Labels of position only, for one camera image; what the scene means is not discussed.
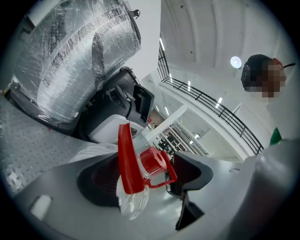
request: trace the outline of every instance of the red plastic handle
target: red plastic handle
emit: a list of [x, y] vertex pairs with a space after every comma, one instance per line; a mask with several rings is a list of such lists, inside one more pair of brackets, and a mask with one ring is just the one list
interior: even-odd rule
[[171, 179], [168, 180], [168, 181], [165, 181], [165, 182], [162, 182], [162, 183], [159, 183], [157, 185], [152, 185], [151, 184], [151, 180], [150, 179], [147, 179], [145, 181], [145, 184], [149, 186], [149, 188], [159, 188], [163, 185], [166, 185], [166, 184], [170, 184], [170, 183], [173, 183], [173, 182], [176, 182], [177, 181], [177, 175], [174, 171], [174, 168], [173, 166], [171, 165], [171, 162], [170, 162], [170, 159], [168, 157], [168, 154], [165, 152], [165, 151], [160, 151], [160, 154], [162, 155], [162, 157], [164, 158], [165, 160], [165, 163], [167, 165], [167, 169], [168, 169], [168, 172], [171, 176]]
[[145, 182], [137, 163], [129, 123], [119, 126], [118, 159], [125, 193], [134, 194], [145, 189]]

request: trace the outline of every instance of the textured metal surface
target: textured metal surface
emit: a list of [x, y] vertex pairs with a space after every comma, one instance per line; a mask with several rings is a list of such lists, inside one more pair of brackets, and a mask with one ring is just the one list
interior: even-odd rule
[[0, 168], [11, 195], [90, 145], [45, 127], [0, 96]]

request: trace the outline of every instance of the round ceiling light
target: round ceiling light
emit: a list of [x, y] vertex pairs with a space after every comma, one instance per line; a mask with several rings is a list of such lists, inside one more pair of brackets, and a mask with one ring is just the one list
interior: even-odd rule
[[232, 57], [230, 63], [234, 68], [240, 68], [242, 66], [242, 60], [239, 57]]

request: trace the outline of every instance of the gray plastic panel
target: gray plastic panel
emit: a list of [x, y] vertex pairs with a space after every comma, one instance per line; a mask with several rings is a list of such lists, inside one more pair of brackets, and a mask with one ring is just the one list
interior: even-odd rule
[[90, 145], [45, 127], [0, 96], [0, 168], [11, 195]]

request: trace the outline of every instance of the white pillar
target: white pillar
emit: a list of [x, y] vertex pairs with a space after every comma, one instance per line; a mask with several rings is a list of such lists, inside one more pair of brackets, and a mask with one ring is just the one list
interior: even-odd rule
[[176, 119], [178, 119], [184, 112], [187, 110], [186, 105], [182, 105], [179, 109], [177, 109], [171, 116], [169, 116], [166, 120], [164, 120], [156, 129], [149, 132], [145, 138], [147, 141], [150, 141], [152, 138], [160, 134], [164, 131], [169, 125], [171, 125]]

